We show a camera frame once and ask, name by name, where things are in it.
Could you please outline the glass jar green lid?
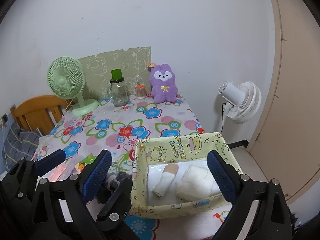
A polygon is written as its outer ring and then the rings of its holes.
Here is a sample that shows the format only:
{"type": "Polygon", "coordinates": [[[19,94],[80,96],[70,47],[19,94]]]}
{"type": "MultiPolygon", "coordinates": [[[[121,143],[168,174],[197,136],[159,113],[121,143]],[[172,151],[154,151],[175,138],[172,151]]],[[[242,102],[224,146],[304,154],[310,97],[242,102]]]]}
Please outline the glass jar green lid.
{"type": "Polygon", "coordinates": [[[108,96],[115,107],[125,106],[129,101],[126,84],[120,68],[111,70],[108,96]]]}

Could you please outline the folded white cloth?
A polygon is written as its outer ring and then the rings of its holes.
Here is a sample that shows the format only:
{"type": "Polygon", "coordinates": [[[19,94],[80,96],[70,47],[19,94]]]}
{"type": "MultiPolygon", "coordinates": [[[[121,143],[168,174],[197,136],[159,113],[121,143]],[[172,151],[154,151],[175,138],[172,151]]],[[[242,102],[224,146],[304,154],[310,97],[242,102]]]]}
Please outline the folded white cloth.
{"type": "Polygon", "coordinates": [[[206,167],[190,165],[182,179],[176,183],[177,196],[189,202],[220,193],[213,175],[206,167]]]}

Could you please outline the rolled white sock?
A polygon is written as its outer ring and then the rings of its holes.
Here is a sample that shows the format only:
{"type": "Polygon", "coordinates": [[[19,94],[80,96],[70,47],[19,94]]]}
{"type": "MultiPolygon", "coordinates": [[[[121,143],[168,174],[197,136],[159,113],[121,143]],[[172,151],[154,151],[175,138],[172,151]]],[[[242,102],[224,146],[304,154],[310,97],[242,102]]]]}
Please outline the rolled white sock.
{"type": "Polygon", "coordinates": [[[152,192],[159,198],[163,198],[169,187],[171,186],[172,182],[174,181],[177,173],[178,173],[179,166],[176,163],[169,163],[165,166],[162,175],[160,177],[159,182],[155,185],[152,192]]]}

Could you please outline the floral tablecloth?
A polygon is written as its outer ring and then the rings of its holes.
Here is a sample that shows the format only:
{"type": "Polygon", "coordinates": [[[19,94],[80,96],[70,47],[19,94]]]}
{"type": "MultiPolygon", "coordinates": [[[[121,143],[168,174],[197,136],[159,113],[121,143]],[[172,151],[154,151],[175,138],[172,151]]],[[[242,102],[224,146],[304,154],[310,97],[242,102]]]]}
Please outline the floral tablecloth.
{"type": "MultiPolygon", "coordinates": [[[[107,149],[112,154],[110,172],[132,175],[139,139],[204,133],[204,127],[181,96],[175,102],[165,103],[131,97],[123,107],[101,99],[97,109],[86,115],[66,113],[39,140],[34,158],[41,159],[58,149],[65,151],[65,163],[47,173],[49,180],[56,181],[77,172],[76,163],[89,154],[97,156],[107,149]]],[[[141,239],[210,239],[231,207],[229,204],[194,215],[163,219],[142,218],[130,211],[125,222],[141,239]]]]}

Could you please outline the green desk fan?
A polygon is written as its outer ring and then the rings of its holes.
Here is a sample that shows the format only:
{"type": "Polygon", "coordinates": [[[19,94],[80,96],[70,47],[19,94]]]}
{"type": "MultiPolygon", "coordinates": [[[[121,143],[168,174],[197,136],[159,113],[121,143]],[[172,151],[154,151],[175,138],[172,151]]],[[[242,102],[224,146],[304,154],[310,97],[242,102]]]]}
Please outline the green desk fan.
{"type": "Polygon", "coordinates": [[[55,59],[48,68],[47,83],[57,97],[78,101],[72,108],[74,116],[86,115],[99,105],[95,99],[84,99],[85,72],[80,61],[74,58],[64,56],[55,59]]]}

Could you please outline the white standing fan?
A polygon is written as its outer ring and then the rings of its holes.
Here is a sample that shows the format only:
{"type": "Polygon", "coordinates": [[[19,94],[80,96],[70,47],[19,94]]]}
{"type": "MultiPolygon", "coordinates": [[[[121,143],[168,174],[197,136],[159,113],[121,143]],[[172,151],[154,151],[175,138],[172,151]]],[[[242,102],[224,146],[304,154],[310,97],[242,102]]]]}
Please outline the white standing fan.
{"type": "Polygon", "coordinates": [[[226,103],[222,107],[223,119],[230,118],[235,124],[244,124],[258,111],[261,104],[261,91],[251,81],[237,87],[224,81],[219,88],[219,95],[226,103]]]}

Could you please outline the colourful cartoon snack bag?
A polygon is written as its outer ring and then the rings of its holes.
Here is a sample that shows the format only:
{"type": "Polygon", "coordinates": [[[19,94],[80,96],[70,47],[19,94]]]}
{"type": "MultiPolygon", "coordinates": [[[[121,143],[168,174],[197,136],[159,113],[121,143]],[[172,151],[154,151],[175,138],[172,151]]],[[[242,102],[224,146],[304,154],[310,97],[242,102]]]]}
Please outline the colourful cartoon snack bag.
{"type": "Polygon", "coordinates": [[[75,169],[78,173],[81,173],[83,169],[89,165],[92,164],[96,159],[96,156],[94,156],[92,153],[86,156],[84,159],[76,163],[75,169]]]}

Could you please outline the wall power socket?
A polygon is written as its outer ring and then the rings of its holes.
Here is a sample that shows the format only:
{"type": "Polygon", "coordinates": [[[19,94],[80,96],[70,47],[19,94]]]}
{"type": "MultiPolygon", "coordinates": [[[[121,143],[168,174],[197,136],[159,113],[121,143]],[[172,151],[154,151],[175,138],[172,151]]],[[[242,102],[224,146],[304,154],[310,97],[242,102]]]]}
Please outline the wall power socket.
{"type": "Polygon", "coordinates": [[[8,121],[8,116],[6,114],[4,114],[2,117],[1,117],[1,126],[3,126],[4,124],[6,124],[8,121]]]}

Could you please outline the small jar orange lid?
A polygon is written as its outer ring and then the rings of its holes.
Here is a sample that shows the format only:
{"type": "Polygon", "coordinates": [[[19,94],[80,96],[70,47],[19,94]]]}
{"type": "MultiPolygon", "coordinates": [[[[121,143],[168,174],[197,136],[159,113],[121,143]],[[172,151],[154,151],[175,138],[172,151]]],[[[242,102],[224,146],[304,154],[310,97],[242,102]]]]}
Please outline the small jar orange lid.
{"type": "Polygon", "coordinates": [[[137,99],[144,99],[146,97],[146,88],[142,84],[136,85],[135,92],[137,99]]]}

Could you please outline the purple plush bunny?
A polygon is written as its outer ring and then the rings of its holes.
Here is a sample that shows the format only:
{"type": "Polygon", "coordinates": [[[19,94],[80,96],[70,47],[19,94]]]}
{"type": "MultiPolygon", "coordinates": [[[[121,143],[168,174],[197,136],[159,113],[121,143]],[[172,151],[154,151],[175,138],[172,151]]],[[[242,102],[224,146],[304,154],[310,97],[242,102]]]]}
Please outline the purple plush bunny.
{"type": "Polygon", "coordinates": [[[178,87],[175,83],[175,74],[168,64],[156,65],[151,68],[149,83],[155,103],[176,101],[178,87]]]}

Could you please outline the grey plaid pillow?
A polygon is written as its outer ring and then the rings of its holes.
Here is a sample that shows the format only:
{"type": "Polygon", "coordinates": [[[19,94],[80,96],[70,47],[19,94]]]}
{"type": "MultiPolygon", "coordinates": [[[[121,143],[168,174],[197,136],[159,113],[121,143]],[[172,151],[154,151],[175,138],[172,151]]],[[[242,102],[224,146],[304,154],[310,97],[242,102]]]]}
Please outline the grey plaid pillow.
{"type": "Polygon", "coordinates": [[[26,131],[14,122],[4,138],[2,158],[4,167],[9,171],[21,158],[31,160],[42,137],[37,130],[26,131]]]}

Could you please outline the beige door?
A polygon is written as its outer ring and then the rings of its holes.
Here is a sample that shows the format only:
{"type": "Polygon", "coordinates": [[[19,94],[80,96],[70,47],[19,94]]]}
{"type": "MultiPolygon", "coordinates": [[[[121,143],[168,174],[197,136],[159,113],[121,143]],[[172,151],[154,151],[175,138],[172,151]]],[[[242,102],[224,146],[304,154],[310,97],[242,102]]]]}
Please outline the beige door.
{"type": "Polygon", "coordinates": [[[248,152],[292,203],[319,180],[319,25],[303,0],[271,0],[275,52],[248,152]]]}

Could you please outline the green patterned wall board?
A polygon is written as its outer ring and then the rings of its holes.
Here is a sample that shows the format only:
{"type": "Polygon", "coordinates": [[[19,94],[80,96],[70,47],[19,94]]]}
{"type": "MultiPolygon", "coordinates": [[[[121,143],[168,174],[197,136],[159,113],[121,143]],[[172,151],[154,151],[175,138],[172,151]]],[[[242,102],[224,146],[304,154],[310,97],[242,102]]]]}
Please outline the green patterned wall board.
{"type": "Polygon", "coordinates": [[[135,94],[135,86],[139,83],[151,92],[148,81],[150,71],[147,63],[151,61],[150,47],[137,47],[128,50],[114,50],[83,57],[79,62],[83,66],[86,84],[83,90],[85,99],[105,99],[110,86],[111,71],[121,69],[127,92],[135,94]]]}

